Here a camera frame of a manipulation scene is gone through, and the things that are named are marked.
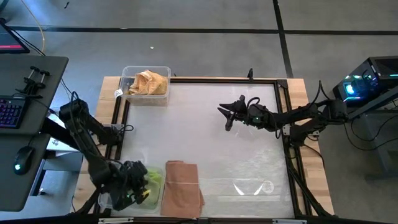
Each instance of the clear plastic container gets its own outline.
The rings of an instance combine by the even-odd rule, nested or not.
[[[165,172],[163,169],[158,168],[158,167],[151,167],[151,166],[146,166],[148,171],[153,171],[158,173],[161,176],[161,182],[160,182],[160,189],[159,189],[159,194],[156,195],[156,197],[152,198],[146,198],[140,205],[134,203],[127,208],[125,208],[123,211],[124,212],[131,212],[131,214],[135,215],[145,215],[147,213],[155,213],[160,210],[160,206],[162,205],[162,199],[163,199],[163,191],[164,191],[164,183],[165,183]],[[154,201],[154,198],[157,198],[156,203],[150,203]],[[98,204],[103,207],[103,208],[110,208],[112,209],[112,200],[111,197],[109,196],[108,193],[105,194],[100,194],[98,197]]]
[[[167,77],[167,91],[164,95],[130,95],[128,94],[130,86],[134,83],[134,77],[137,73],[145,70],[158,73]],[[123,91],[123,98],[126,98],[134,106],[167,106],[170,92],[171,70],[166,66],[127,66],[123,69],[119,89]]]

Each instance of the concrete floor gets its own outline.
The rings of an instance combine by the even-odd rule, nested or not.
[[[25,1],[45,28],[277,29],[271,0]],[[279,6],[286,30],[398,30],[395,0],[279,0]],[[16,0],[10,1],[0,16],[9,20],[10,26],[35,26]],[[20,34],[40,48],[39,32]],[[286,77],[278,34],[45,35],[45,53],[70,59],[64,79],[89,103],[93,114],[103,77],[120,75],[127,65],[166,65],[178,76],[245,77],[253,68],[255,77]],[[286,35],[293,75],[304,78],[310,99],[315,96],[318,80],[331,92],[367,57],[398,55],[397,41],[398,35]],[[60,88],[52,106],[66,101],[66,93]],[[364,180],[366,174],[379,171],[373,152],[351,147],[341,126],[330,126],[322,132],[320,148],[337,215],[379,222],[398,220],[394,211],[398,206],[398,180]],[[62,181],[68,186],[65,189],[59,187]],[[3,212],[0,219],[68,213],[75,183],[76,176],[49,172],[43,187],[53,191],[51,197],[29,198],[23,212]]]

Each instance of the computer tower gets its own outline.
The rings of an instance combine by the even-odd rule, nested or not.
[[[369,57],[333,88],[348,107],[362,106],[398,85],[398,56]]]

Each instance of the wooden table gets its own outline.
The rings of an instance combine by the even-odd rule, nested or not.
[[[114,98],[114,91],[118,89],[119,80],[120,77],[104,77],[95,113],[95,118],[103,124],[111,123],[114,105],[116,101]],[[298,78],[287,79],[287,83],[289,85],[289,95],[293,109],[297,108],[298,106],[306,105],[308,103],[308,98],[307,98],[307,92],[305,90],[304,80]],[[284,107],[284,110],[286,110],[286,104],[284,100],[282,100],[282,106]],[[118,116],[118,124],[121,123],[123,108],[124,108],[124,100],[121,101],[121,106]],[[308,146],[319,151],[319,146],[317,142],[310,141],[307,139],[305,143]],[[101,151],[101,153],[105,154],[105,146],[100,146],[99,150]],[[325,170],[323,169],[322,159],[319,157],[319,155],[317,155],[307,147],[301,147],[300,152],[302,155],[303,168],[308,188],[311,190],[312,194],[315,196],[318,202],[321,203],[323,208],[327,212],[333,214],[334,213],[333,206],[331,204],[329,188],[328,188],[328,183],[326,181]],[[305,209],[304,209],[303,195],[301,193],[300,188],[297,185],[296,189],[299,200],[299,207],[301,211],[304,213]],[[94,190],[95,187],[91,183],[90,176],[87,173],[87,162],[84,159],[81,165],[81,171],[75,189],[75,196],[73,199],[73,204],[77,210],[81,208],[81,206],[83,206],[83,204],[88,200],[88,198],[91,196]]]

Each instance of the rgb keyboard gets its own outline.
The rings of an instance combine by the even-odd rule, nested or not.
[[[26,104],[23,96],[0,96],[0,128],[19,128]]]

